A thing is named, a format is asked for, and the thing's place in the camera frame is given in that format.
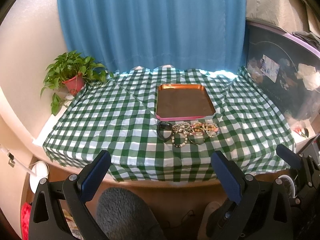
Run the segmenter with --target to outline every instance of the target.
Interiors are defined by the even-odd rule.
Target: clear plastic container
[[[292,130],[320,110],[320,52],[289,33],[250,23],[247,71]]]

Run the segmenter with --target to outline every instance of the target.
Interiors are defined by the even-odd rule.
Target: gray fluffy cushion
[[[99,201],[96,221],[110,240],[165,240],[148,205],[130,190],[106,189]]]

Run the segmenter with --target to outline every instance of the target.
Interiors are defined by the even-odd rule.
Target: table
[[[165,83],[206,87],[221,134],[202,145],[173,147],[157,138],[157,88]],[[86,85],[47,137],[43,148],[61,165],[83,167],[101,149],[112,155],[109,173],[116,181],[151,179],[196,181],[215,178],[210,156],[221,150],[245,172],[275,172],[288,167],[276,146],[294,150],[284,116],[244,67],[235,79],[203,70],[160,67],[117,73],[103,86]]]

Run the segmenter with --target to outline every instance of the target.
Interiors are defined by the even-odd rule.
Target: tray
[[[161,121],[212,119],[215,112],[202,85],[163,84],[158,87],[156,117]]]

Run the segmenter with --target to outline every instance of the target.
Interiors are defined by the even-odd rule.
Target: blue gripper pad
[[[291,168],[301,169],[301,158],[286,146],[279,144],[276,148],[277,155],[290,165]]]
[[[228,161],[221,151],[216,151],[211,155],[211,165],[228,198],[239,205],[242,199],[242,189],[239,180],[237,180],[233,174],[233,165],[231,162]]]
[[[78,189],[81,190],[80,200],[85,203],[91,201],[97,192],[104,176],[111,165],[111,155],[102,150],[92,163],[86,165],[79,173]]]

